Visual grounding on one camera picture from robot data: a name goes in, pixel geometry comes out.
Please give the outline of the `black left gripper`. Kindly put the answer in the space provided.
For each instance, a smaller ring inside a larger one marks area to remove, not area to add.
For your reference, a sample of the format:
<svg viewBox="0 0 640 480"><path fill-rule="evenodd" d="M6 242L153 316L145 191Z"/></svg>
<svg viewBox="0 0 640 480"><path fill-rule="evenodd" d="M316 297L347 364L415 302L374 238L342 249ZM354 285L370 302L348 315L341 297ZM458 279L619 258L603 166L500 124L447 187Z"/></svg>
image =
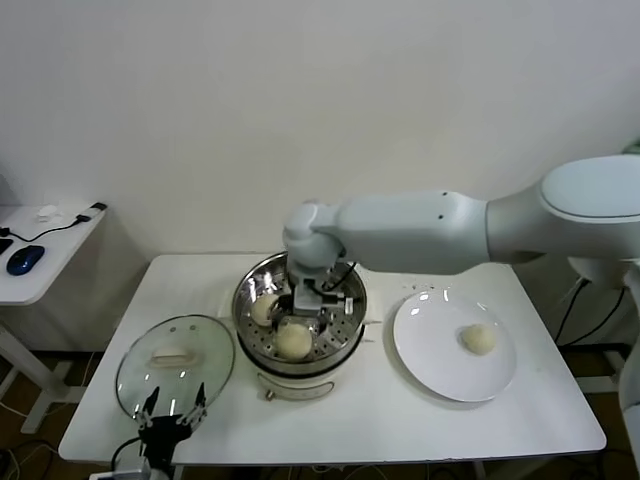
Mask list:
<svg viewBox="0 0 640 480"><path fill-rule="evenodd" d="M181 418L179 416L153 417L159 397L157 386L146 397L135 413L139 437L144 445L144 457L150 463L171 463L176 446L192 435L191 426L199 426L207 415L207 397L204 383L197 391L194 407Z"/></svg>

